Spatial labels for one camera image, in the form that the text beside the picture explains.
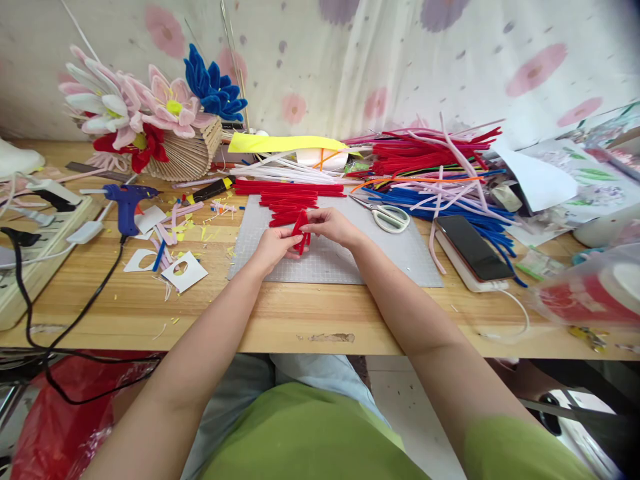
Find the popsicle stick vase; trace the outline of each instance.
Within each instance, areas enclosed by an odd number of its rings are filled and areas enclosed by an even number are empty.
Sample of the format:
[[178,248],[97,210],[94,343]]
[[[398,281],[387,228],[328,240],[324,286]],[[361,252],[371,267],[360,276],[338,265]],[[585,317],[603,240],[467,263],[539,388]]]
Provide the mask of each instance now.
[[218,117],[208,127],[195,130],[195,137],[190,139],[180,138],[172,131],[165,130],[163,145],[169,162],[158,162],[152,158],[142,172],[168,181],[197,180],[206,174],[220,146],[222,122]]

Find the pipe cleaner flower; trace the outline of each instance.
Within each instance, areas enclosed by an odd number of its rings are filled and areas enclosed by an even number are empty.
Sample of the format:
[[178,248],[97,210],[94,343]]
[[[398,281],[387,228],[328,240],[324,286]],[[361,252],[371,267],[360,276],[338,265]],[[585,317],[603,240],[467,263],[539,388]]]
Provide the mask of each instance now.
[[228,75],[220,76],[220,68],[211,62],[209,70],[194,44],[189,44],[189,59],[185,59],[185,76],[192,92],[200,98],[205,112],[218,115],[229,121],[242,122],[240,110],[247,106],[245,99],[239,99],[240,88],[231,84]]
[[130,79],[136,92],[153,115],[142,115],[142,121],[160,129],[173,130],[180,138],[193,138],[193,127],[204,128],[215,120],[213,115],[200,112],[200,100],[190,92],[184,80],[171,83],[155,65],[149,66],[151,90]]
[[162,145],[165,140],[165,132],[150,123],[143,125],[143,133],[138,133],[130,145],[126,145],[120,149],[114,148],[113,141],[115,137],[115,133],[110,133],[98,138],[93,142],[93,149],[96,151],[119,153],[120,155],[130,153],[131,169],[136,173],[142,172],[151,161],[151,157],[160,162],[166,163],[169,161],[167,152]]
[[93,114],[82,124],[82,131],[93,134],[117,132],[113,142],[115,149],[130,144],[136,133],[142,132],[142,118],[140,98],[128,77],[114,74],[88,58],[75,45],[71,46],[71,52],[89,72],[68,63],[67,70],[77,82],[63,82],[58,88],[72,108]]

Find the gray cutting mat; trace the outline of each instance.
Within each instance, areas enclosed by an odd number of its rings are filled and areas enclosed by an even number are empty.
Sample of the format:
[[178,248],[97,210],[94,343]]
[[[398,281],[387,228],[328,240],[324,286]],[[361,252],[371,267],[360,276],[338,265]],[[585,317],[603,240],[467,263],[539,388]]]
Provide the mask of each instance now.
[[[260,236],[269,228],[268,207],[259,205],[260,195],[250,195],[235,244],[236,258],[228,278],[248,262]],[[414,220],[398,234],[387,233],[373,221],[370,211],[350,198],[319,197],[318,206],[335,207],[362,232],[374,240],[387,256],[421,287],[444,287],[442,278],[431,260],[427,246]],[[363,285],[351,252],[324,237],[311,237],[309,251],[300,260],[282,259],[266,281],[296,283],[346,283]]]

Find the light blue jeans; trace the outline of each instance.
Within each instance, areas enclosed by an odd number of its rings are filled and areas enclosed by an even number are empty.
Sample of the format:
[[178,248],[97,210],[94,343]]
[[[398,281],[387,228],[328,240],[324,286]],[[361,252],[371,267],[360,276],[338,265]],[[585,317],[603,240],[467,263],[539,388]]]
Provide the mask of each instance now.
[[292,381],[357,400],[389,425],[344,355],[238,353],[202,414],[181,480],[191,480],[199,474],[236,420],[258,396]]

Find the red flower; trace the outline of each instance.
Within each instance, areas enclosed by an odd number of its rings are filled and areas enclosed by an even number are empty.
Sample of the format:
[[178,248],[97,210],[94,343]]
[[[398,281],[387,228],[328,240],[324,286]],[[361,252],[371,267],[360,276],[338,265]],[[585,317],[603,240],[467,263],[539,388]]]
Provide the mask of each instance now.
[[120,150],[113,148],[116,133],[109,133],[95,140],[93,142],[93,149],[109,153],[130,153],[131,169],[136,173],[142,173],[142,170],[151,161],[151,157],[157,161],[168,162],[169,158],[165,152],[165,148],[162,146],[165,140],[164,130],[154,127],[150,123],[144,123],[143,128],[144,133],[138,133],[133,143]]

